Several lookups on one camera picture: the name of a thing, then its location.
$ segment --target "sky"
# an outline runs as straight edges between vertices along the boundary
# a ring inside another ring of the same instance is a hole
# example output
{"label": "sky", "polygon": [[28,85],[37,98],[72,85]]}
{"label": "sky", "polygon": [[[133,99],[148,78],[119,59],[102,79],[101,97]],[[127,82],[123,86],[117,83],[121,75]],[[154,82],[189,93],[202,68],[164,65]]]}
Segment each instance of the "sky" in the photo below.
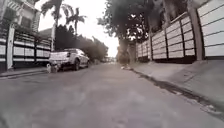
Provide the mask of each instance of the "sky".
{"label": "sky", "polygon": [[[40,0],[36,4],[36,8],[40,10],[41,5],[47,0]],[[75,10],[79,7],[80,15],[87,16],[85,23],[78,24],[78,34],[82,34],[87,38],[96,37],[108,46],[108,56],[115,57],[117,54],[118,40],[115,37],[109,37],[105,33],[103,26],[97,25],[97,18],[103,16],[106,0],[64,0],[64,3],[69,4]],[[45,17],[41,16],[39,30],[51,28],[54,20],[49,11]],[[65,18],[59,20],[59,24],[65,24]]]}

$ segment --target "curb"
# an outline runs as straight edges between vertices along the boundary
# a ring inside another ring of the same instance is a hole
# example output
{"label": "curb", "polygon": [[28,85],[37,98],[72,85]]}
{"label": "curb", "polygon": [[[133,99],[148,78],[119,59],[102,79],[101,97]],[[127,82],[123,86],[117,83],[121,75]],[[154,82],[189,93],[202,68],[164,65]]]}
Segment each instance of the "curb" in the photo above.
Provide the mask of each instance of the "curb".
{"label": "curb", "polygon": [[186,88],[182,88],[182,87],[179,87],[177,86],[176,84],[174,83],[171,83],[171,82],[168,82],[168,81],[161,81],[161,80],[158,80],[152,76],[148,76],[148,75],[145,75],[141,72],[138,72],[136,71],[135,69],[132,69],[131,70],[132,72],[140,75],[140,77],[142,78],[145,78],[151,82],[153,82],[155,84],[155,86],[158,86],[162,89],[166,89],[167,91],[171,92],[171,93],[176,93],[176,92],[180,92],[181,95],[189,98],[189,99],[194,99],[196,100],[198,103],[204,105],[204,106],[209,106],[209,105],[212,105],[214,106],[214,110],[213,111],[219,111],[221,112],[221,114],[219,115],[214,115],[218,118],[220,118],[222,121],[224,121],[224,107],[222,105],[219,105],[218,103],[216,103],[215,101],[213,100],[210,100],[209,98],[205,97],[205,96],[202,96],[198,93],[195,93],[189,89],[186,89]]}
{"label": "curb", "polygon": [[42,74],[42,73],[47,73],[47,70],[29,71],[29,72],[23,72],[23,73],[12,73],[12,74],[6,74],[6,75],[0,74],[0,78],[22,77],[22,76],[36,75],[36,74]]}

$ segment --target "road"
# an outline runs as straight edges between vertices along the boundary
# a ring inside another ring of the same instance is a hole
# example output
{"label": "road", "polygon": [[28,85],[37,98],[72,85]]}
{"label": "road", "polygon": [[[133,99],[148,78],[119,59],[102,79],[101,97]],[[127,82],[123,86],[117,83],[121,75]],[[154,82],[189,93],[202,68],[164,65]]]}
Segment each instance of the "road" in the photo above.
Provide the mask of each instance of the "road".
{"label": "road", "polygon": [[224,127],[200,105],[116,64],[1,79],[0,115],[7,128]]}

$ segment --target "car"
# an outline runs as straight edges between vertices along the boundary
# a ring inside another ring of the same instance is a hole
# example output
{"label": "car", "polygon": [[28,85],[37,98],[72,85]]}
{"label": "car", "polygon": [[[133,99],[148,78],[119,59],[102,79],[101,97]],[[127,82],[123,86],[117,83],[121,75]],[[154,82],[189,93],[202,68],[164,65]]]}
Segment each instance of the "car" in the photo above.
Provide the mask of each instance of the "car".
{"label": "car", "polygon": [[56,71],[71,67],[75,71],[80,67],[89,67],[89,58],[80,49],[65,49],[62,51],[55,51],[50,53],[48,67],[54,68]]}

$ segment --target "fence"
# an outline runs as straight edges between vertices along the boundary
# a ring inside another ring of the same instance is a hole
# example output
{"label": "fence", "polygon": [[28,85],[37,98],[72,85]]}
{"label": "fence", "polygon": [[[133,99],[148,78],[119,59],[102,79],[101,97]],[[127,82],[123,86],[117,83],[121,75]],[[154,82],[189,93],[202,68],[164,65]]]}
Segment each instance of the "fence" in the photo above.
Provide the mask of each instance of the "fence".
{"label": "fence", "polygon": [[[149,60],[224,58],[224,1],[208,0],[196,11],[192,10],[189,10],[191,16],[184,13],[169,27],[149,38]],[[137,44],[138,58],[146,56],[143,45]]]}
{"label": "fence", "polygon": [[212,0],[198,9],[206,58],[224,56],[224,1]]}
{"label": "fence", "polygon": [[173,60],[195,57],[195,42],[191,20],[187,13],[175,19],[170,26],[137,45],[138,57],[149,60]]}
{"label": "fence", "polygon": [[1,71],[42,66],[50,55],[50,40],[38,33],[2,21],[0,26]]}

